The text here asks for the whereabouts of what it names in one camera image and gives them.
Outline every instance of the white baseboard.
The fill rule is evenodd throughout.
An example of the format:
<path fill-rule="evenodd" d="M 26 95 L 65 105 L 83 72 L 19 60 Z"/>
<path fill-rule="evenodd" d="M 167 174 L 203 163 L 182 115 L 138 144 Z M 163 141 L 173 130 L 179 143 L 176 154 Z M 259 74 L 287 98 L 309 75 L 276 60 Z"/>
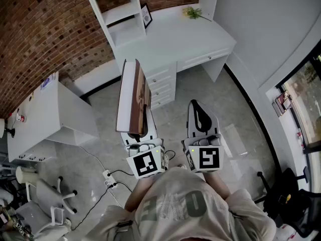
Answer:
<path fill-rule="evenodd" d="M 66 86 L 77 96 L 82 96 L 120 75 L 121 72 L 116 60 L 112 60 L 98 66 L 75 81 L 67 83 Z"/>

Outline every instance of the chair armrest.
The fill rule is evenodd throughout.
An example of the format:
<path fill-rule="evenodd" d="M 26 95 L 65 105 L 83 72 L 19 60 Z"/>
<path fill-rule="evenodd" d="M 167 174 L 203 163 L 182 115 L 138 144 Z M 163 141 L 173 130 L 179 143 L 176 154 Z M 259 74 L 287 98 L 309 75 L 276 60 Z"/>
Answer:
<path fill-rule="evenodd" d="M 29 182 L 26 182 L 27 200 L 28 200 L 28 202 L 31 202 L 30 192 L 29 192 L 29 186 L 33 186 L 34 188 L 36 188 L 36 186 L 34 186 L 33 184 L 31 184 L 31 183 L 29 183 Z"/>
<path fill-rule="evenodd" d="M 55 210 L 58 210 L 61 213 L 61 222 L 56 222 Z M 50 207 L 50 212 L 51 212 L 51 226 L 62 225 L 64 223 L 64 209 L 51 206 Z"/>

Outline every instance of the white bookshelf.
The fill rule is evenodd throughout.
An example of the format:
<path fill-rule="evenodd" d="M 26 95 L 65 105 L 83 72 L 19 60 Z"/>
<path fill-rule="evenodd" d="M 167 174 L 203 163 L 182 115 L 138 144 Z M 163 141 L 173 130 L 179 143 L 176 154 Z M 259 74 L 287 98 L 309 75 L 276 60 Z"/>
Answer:
<path fill-rule="evenodd" d="M 96 0 L 89 1 L 113 50 L 146 35 L 139 0 L 130 0 L 103 13 Z M 133 18 L 109 26 L 130 16 Z"/>

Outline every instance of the tile floor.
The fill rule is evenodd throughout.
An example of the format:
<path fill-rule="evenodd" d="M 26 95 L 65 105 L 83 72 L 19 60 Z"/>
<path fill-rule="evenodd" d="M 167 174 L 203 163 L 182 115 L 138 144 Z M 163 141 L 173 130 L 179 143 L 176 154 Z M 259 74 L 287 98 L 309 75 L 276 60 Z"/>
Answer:
<path fill-rule="evenodd" d="M 106 169 L 121 169 L 131 172 L 127 164 L 127 153 L 119 133 L 115 130 L 116 108 L 120 82 L 117 82 L 89 97 L 94 109 L 100 139 L 86 143 L 83 148 L 99 158 Z M 224 137 L 225 158 L 219 172 L 231 191 L 246 188 L 252 198 L 264 192 L 261 180 L 256 176 L 263 171 L 268 181 L 273 183 L 275 171 L 271 152 L 264 135 L 241 92 L 225 70 L 213 83 L 201 66 L 196 66 L 177 74 L 175 101 L 154 111 L 153 117 L 158 136 L 164 138 L 166 150 L 176 151 L 170 166 L 187 164 L 181 140 L 187 137 L 187 107 L 191 99 L 206 104 L 216 114 L 220 131 Z M 78 195 L 69 199 L 78 212 L 68 215 L 74 228 L 105 192 L 103 169 L 91 156 L 79 147 L 56 144 L 57 159 L 41 163 L 39 172 L 51 185 L 58 176 L 63 176 L 62 191 L 77 190 Z M 136 179 L 121 172 L 114 174 L 116 181 L 134 188 Z M 129 191 L 122 185 L 114 189 L 115 197 L 123 206 Z M 107 193 L 90 212 L 87 219 L 75 230 L 60 240 L 81 240 L 99 221 L 106 207 L 116 204 Z"/>

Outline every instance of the power strip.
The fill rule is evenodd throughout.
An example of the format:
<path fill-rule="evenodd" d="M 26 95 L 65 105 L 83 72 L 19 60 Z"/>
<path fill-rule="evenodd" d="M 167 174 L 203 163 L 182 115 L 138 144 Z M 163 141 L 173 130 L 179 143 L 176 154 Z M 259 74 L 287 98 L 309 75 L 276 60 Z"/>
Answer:
<path fill-rule="evenodd" d="M 110 174 L 109 170 L 105 170 L 103 173 L 105 178 L 105 185 L 106 187 L 109 187 L 110 185 L 113 185 L 111 188 L 114 189 L 117 187 L 117 185 L 114 185 L 116 183 L 114 177 Z"/>

